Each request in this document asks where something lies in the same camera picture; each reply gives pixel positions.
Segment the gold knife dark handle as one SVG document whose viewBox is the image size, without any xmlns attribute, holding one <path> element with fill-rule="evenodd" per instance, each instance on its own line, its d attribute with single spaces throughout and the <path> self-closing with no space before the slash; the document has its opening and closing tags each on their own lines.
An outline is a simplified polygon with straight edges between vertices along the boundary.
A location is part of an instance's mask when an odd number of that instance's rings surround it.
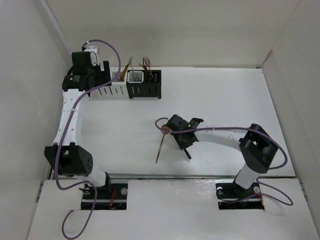
<svg viewBox="0 0 320 240">
<path fill-rule="evenodd" d="M 183 149 L 183 151 L 185 152 L 187 158 L 188 158 L 189 160 L 191 160 L 192 157 L 191 157 L 191 155 L 189 154 L 189 152 L 188 152 L 185 148 Z"/>
</svg>

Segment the copper spoon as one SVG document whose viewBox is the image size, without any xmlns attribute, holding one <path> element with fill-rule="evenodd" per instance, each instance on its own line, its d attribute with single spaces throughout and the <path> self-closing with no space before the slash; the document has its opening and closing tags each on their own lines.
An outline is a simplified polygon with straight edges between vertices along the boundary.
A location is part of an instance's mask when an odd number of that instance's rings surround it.
<svg viewBox="0 0 320 240">
<path fill-rule="evenodd" d="M 161 150 L 162 150 L 162 147 L 163 147 L 164 138 L 171 131 L 171 129 L 166 124 L 164 124 L 161 127 L 160 131 L 161 131 L 161 134 L 162 134 L 162 138 L 161 138 L 161 141 L 160 141 L 160 144 L 159 144 L 159 148 L 158 148 L 158 151 L 157 151 L 157 155 L 156 155 L 156 160 L 155 160 L 156 164 L 158 163 L 158 160 L 159 160 L 159 157 L 160 157 L 160 153 L 161 153 Z"/>
</svg>

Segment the rose gold knife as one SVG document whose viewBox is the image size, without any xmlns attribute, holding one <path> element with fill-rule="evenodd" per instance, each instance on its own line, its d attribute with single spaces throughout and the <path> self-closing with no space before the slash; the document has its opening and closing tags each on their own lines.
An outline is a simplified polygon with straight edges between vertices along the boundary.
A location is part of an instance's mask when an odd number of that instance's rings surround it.
<svg viewBox="0 0 320 240">
<path fill-rule="evenodd" d="M 131 66 L 131 64 L 132 64 L 132 58 L 133 58 L 132 56 L 129 58 L 128 63 L 126 64 L 126 66 L 125 66 L 124 69 L 123 69 L 123 74 L 124 74 L 124 75 L 126 74 L 129 66 Z"/>
</svg>

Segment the silver fork black handle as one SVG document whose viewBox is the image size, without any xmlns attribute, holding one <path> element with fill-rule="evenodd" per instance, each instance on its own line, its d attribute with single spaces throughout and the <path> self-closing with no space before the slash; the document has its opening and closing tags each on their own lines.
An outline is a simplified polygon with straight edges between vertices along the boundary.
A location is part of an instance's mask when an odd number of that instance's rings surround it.
<svg viewBox="0 0 320 240">
<path fill-rule="evenodd" d="M 151 62 L 150 62 L 149 58 L 147 56 L 143 57 L 143 62 L 144 62 L 144 65 L 146 66 L 146 68 L 148 69 L 149 74 L 151 75 L 151 78 L 154 80 L 154 76 L 151 71 Z"/>
</svg>

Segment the copper small fork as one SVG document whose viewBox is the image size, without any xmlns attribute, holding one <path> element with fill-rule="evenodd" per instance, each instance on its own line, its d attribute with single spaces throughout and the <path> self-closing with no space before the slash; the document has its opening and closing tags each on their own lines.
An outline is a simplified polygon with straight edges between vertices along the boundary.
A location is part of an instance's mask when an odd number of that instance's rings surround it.
<svg viewBox="0 0 320 240">
<path fill-rule="evenodd" d="M 152 73 L 152 70 L 151 70 L 151 62 L 150 62 L 149 58 L 146 56 L 146 57 L 144 58 L 144 60 L 145 60 L 146 66 L 147 66 L 148 69 L 149 69 L 149 72 L 150 72 L 150 74 L 151 74 L 152 79 L 155 80 L 155 78 L 154 78 L 154 76 L 153 76 L 153 73 Z"/>
</svg>

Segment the gold knife green handle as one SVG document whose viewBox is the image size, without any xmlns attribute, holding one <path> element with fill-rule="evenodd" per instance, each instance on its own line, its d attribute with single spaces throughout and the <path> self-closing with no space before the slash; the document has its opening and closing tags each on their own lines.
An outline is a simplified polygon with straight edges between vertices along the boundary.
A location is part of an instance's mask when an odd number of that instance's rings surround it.
<svg viewBox="0 0 320 240">
<path fill-rule="evenodd" d="M 120 82 L 124 82 L 125 81 L 125 74 L 123 74 L 123 71 L 122 71 L 122 73 L 121 73 L 121 75 L 120 75 L 120 77 L 119 77 L 119 81 Z"/>
</svg>

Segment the gold fork green handle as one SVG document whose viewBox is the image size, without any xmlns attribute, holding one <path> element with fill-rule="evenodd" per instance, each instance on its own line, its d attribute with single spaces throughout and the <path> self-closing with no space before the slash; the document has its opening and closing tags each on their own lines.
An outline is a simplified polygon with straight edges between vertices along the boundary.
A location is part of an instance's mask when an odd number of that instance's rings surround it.
<svg viewBox="0 0 320 240">
<path fill-rule="evenodd" d="M 148 69 L 147 69 L 147 67 L 146 67 L 144 64 L 141 64 L 141 63 L 138 63 L 138 65 L 143 68 L 143 71 L 144 71 L 144 81 L 145 81 L 145 82 L 148 82 L 148 81 L 149 81 L 149 74 L 148 74 Z"/>
</svg>

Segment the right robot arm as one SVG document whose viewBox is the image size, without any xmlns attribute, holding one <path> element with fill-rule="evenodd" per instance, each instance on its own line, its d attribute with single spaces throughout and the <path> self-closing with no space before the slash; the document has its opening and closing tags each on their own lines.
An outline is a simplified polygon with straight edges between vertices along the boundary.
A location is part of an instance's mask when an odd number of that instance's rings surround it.
<svg viewBox="0 0 320 240">
<path fill-rule="evenodd" d="M 241 152 L 244 165 L 232 183 L 232 193 L 243 197 L 260 175 L 268 172 L 278 151 L 278 146 L 258 124 L 249 128 L 237 129 L 208 125 L 201 118 L 186 121 L 173 115 L 166 126 L 173 131 L 173 137 L 179 148 L 185 151 L 195 142 L 214 143 Z"/>
</svg>

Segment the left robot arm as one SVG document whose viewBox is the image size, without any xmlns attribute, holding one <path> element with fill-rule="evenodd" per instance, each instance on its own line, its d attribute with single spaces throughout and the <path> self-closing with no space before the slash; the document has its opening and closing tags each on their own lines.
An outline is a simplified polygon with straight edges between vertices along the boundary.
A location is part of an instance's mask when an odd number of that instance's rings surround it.
<svg viewBox="0 0 320 240">
<path fill-rule="evenodd" d="M 108 175 L 94 165 L 93 156 L 81 146 L 81 131 L 90 89 L 110 80 L 104 74 L 96 47 L 71 54 L 72 67 L 62 82 L 63 106 L 57 134 L 51 146 L 46 146 L 44 156 L 52 168 L 64 177 L 91 182 L 100 198 L 111 195 Z"/>
</svg>

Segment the white utensil caddy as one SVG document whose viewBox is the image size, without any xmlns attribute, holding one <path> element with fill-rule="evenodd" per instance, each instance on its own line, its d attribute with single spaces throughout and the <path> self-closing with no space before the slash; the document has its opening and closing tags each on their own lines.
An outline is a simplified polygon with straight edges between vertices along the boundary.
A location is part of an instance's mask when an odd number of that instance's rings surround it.
<svg viewBox="0 0 320 240">
<path fill-rule="evenodd" d="M 120 81 L 120 77 L 117 78 L 110 86 L 101 87 L 91 93 L 94 99 L 101 100 L 121 100 L 128 99 L 129 94 L 127 90 L 127 75 L 124 76 L 123 81 Z"/>
</svg>

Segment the black utensil caddy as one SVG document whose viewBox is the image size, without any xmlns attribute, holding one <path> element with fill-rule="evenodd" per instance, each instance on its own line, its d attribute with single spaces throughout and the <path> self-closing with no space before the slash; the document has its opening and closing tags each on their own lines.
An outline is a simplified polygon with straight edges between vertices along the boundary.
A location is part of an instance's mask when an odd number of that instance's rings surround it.
<svg viewBox="0 0 320 240">
<path fill-rule="evenodd" d="M 128 71 L 126 77 L 126 87 L 129 99 L 133 98 L 162 98 L 162 71 L 152 70 L 154 80 L 150 73 L 149 81 L 145 82 L 144 71 L 134 70 L 136 82 L 131 82 L 131 70 Z"/>
</svg>

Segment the aluminium frame left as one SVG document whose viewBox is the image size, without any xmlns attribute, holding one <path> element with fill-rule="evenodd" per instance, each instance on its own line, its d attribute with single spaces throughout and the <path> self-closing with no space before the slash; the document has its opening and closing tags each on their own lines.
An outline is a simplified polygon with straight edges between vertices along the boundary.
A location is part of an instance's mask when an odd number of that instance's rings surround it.
<svg viewBox="0 0 320 240">
<path fill-rule="evenodd" d="M 91 155 L 81 147 L 81 129 L 86 104 L 85 77 L 70 69 L 62 82 L 62 111 L 57 134 L 44 155 L 51 167 L 63 176 L 87 176 Z"/>
</svg>

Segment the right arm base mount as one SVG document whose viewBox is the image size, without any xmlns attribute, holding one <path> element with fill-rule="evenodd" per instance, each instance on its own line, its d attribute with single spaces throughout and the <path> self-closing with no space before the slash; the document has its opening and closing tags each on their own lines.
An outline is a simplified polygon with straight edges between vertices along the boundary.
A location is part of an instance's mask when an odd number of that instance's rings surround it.
<svg viewBox="0 0 320 240">
<path fill-rule="evenodd" d="M 217 181 L 215 183 L 219 210 L 264 210 L 260 195 L 261 189 L 254 182 L 249 189 L 244 189 L 234 182 Z"/>
</svg>

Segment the aluminium rail front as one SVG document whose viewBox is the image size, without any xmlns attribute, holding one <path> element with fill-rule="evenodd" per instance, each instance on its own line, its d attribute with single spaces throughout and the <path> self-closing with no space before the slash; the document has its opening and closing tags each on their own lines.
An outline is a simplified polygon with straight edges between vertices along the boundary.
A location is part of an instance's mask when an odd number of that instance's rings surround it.
<svg viewBox="0 0 320 240">
<path fill-rule="evenodd" d="M 234 179 L 235 175 L 170 175 L 110 173 L 112 179 Z"/>
</svg>

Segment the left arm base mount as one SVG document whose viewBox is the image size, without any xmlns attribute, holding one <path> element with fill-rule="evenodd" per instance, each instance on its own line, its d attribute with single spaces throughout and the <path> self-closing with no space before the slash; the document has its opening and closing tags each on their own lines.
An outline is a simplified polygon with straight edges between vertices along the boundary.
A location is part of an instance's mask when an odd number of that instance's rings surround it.
<svg viewBox="0 0 320 240">
<path fill-rule="evenodd" d="M 82 200 L 80 204 L 81 210 L 90 210 L 93 206 L 95 197 L 95 191 L 93 187 L 85 184 L 84 187 L 80 187 L 79 190 L 82 192 Z M 112 183 L 111 189 L 107 189 L 106 187 L 98 187 L 94 210 L 126 210 L 127 196 L 127 182 Z"/>
</svg>

